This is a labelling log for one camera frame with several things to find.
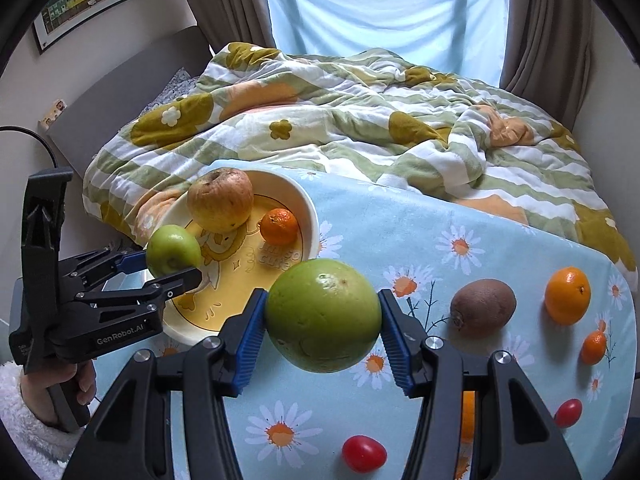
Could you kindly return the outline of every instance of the bowl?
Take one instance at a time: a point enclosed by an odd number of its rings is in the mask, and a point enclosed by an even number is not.
[[[254,187],[254,209],[236,231],[210,233],[193,221],[182,195],[156,228],[176,224],[191,232],[200,244],[204,264],[200,286],[166,302],[164,332],[186,345],[217,335],[225,320],[240,314],[254,288],[269,289],[290,266],[318,256],[318,215],[309,195],[289,177],[268,170],[246,170]],[[295,243],[274,247],[265,243],[258,222],[269,210],[284,207],[298,220]],[[153,276],[148,271],[146,279]]]

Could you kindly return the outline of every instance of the screw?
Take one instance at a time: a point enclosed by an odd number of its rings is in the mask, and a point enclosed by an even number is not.
[[[505,365],[511,362],[511,354],[509,352],[505,352],[504,350],[497,351],[494,354],[494,358],[501,365]]]
[[[151,352],[146,349],[138,350],[133,354],[133,360],[137,363],[143,363],[149,361],[149,359],[151,359]]]
[[[430,335],[427,339],[424,340],[424,344],[432,350],[437,350],[438,348],[442,348],[442,346],[444,345],[444,341],[439,337]]]
[[[206,337],[202,340],[202,346],[204,346],[204,348],[208,348],[209,350],[218,348],[220,345],[222,345],[222,340],[214,335],[210,335],[209,337]]]

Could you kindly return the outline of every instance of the green pomelo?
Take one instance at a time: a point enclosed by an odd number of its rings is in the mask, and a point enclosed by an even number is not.
[[[146,245],[146,266],[155,278],[201,264],[200,245],[183,227],[164,225],[154,231]]]
[[[337,372],[373,348],[382,324],[376,291],[353,267],[316,258],[281,274],[265,306],[267,332],[292,364]]]

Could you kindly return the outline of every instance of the cherry tomato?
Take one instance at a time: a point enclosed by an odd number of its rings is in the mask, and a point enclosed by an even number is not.
[[[554,416],[558,428],[570,428],[582,415],[582,403],[578,399],[570,399],[562,403]]]
[[[356,435],[348,438],[342,446],[342,458],[356,473],[369,473],[386,462],[386,449],[377,440]]]

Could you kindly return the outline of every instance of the black cable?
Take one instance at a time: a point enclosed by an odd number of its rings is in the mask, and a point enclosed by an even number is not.
[[[53,151],[51,150],[51,147],[47,144],[47,141],[44,140],[41,136],[39,136],[36,132],[32,132],[31,130],[27,128],[23,128],[21,126],[0,126],[0,132],[20,132],[33,137],[45,147],[45,149],[47,150],[47,153],[49,153],[49,156],[51,157],[51,161],[53,162],[53,167],[54,168],[58,167],[58,161],[56,160],[56,155],[54,155]]]

